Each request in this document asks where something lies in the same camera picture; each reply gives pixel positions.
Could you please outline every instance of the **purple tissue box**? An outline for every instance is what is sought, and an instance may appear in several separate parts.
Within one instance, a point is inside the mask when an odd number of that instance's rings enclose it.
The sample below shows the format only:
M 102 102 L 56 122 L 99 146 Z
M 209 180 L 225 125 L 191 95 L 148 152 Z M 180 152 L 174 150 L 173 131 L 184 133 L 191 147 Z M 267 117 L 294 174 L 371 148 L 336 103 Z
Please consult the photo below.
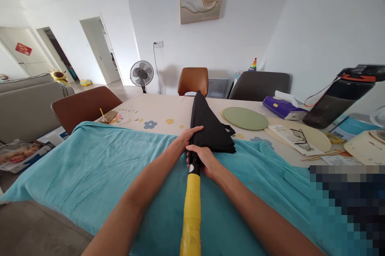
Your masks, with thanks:
M 296 108 L 286 100 L 272 96 L 266 97 L 262 104 L 284 120 L 302 120 L 308 112 L 302 108 Z

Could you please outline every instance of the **hand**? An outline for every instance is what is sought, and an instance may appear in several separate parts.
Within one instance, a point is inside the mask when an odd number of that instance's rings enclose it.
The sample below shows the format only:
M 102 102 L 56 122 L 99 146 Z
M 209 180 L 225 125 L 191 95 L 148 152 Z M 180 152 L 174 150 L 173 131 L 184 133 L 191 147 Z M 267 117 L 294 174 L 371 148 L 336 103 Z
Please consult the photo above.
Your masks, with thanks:
M 190 144 L 190 139 L 193 136 L 193 134 L 200 130 L 203 130 L 203 126 L 198 126 L 195 128 L 184 130 L 184 132 L 180 134 L 177 140 L 182 142 L 183 149 L 185 148 L 185 146 Z
M 214 156 L 214 154 L 211 152 L 211 150 L 207 147 L 198 147 L 195 145 L 188 145 L 186 146 L 186 149 L 192 152 L 196 152 L 198 157 L 201 159 L 204 166 L 201 167 L 203 169 L 203 172 L 205 175 L 212 179 L 214 176 L 214 172 L 218 167 L 220 167 L 221 163 L 217 160 L 217 158 Z M 189 166 L 189 152 L 187 152 L 187 163 Z

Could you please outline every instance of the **pixelated area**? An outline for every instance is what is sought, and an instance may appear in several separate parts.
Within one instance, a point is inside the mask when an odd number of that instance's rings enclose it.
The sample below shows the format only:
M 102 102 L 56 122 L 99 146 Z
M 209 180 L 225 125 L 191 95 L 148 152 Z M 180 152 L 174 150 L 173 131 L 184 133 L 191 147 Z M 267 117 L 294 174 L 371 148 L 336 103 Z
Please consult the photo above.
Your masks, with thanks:
M 329 255 L 385 255 L 385 166 L 311 166 L 310 230 Z

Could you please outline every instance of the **fan grille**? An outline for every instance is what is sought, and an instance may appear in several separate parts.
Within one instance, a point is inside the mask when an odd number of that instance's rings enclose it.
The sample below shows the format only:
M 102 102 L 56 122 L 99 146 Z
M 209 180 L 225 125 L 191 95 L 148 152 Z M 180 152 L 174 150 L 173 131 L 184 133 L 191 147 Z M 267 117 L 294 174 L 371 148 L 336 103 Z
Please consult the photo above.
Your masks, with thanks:
M 147 61 L 138 61 L 132 67 L 130 71 L 130 79 L 136 86 L 146 86 L 154 77 L 154 69 L 152 65 Z

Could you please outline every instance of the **round placemat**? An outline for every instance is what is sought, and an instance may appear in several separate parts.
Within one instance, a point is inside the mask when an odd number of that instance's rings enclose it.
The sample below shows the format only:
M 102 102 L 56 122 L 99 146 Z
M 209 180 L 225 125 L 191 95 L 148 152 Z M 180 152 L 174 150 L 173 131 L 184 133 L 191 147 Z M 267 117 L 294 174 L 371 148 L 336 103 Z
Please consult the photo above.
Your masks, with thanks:
M 269 121 L 264 115 L 246 108 L 225 108 L 221 114 L 230 124 L 245 130 L 263 130 L 269 125 Z
M 288 130 L 302 130 L 308 142 L 323 152 L 329 151 L 332 147 L 332 144 L 330 143 L 328 137 L 323 132 L 316 130 L 315 128 L 305 126 L 304 124 L 300 124 L 299 122 L 283 120 L 281 118 L 268 118 L 268 120 L 269 126 L 281 125 L 287 128 Z M 267 132 L 269 136 L 273 137 L 277 141 L 280 141 L 281 143 L 290 146 L 290 144 L 288 144 L 284 139 L 282 139 L 279 135 L 271 131 L 269 128 L 266 128 L 265 132 Z

